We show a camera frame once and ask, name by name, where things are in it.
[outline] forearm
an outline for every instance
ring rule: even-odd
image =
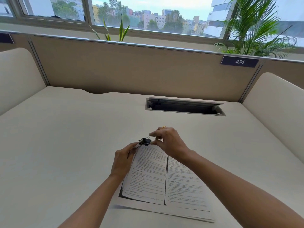
[[[99,228],[122,179],[109,176],[59,228]]]
[[[304,227],[304,219],[287,205],[195,151],[180,162],[210,188],[243,227]]]

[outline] sky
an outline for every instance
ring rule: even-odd
[[[92,0],[92,4],[103,5],[108,0]],[[118,0],[133,11],[150,10],[151,13],[162,14],[163,9],[179,10],[184,19],[193,19],[199,15],[200,20],[207,20],[212,0]]]

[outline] desk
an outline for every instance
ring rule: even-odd
[[[107,178],[117,149],[164,125],[304,216],[304,164],[242,104],[223,102],[224,117],[146,111],[148,97],[46,87],[2,115],[0,226],[58,226]],[[240,227],[210,190],[206,197],[213,224],[111,205],[101,226]]]

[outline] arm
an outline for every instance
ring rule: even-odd
[[[173,128],[150,133],[169,156],[191,169],[218,197],[232,216],[249,227],[304,227],[304,219],[264,190],[190,150]]]
[[[99,228],[117,187],[129,172],[135,153],[131,143],[116,151],[109,177],[94,191],[94,193],[58,228]]]

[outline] right hand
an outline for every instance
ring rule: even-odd
[[[155,137],[153,145],[158,145],[165,153],[177,161],[182,161],[190,152],[184,141],[174,128],[159,127],[157,130],[149,134]]]

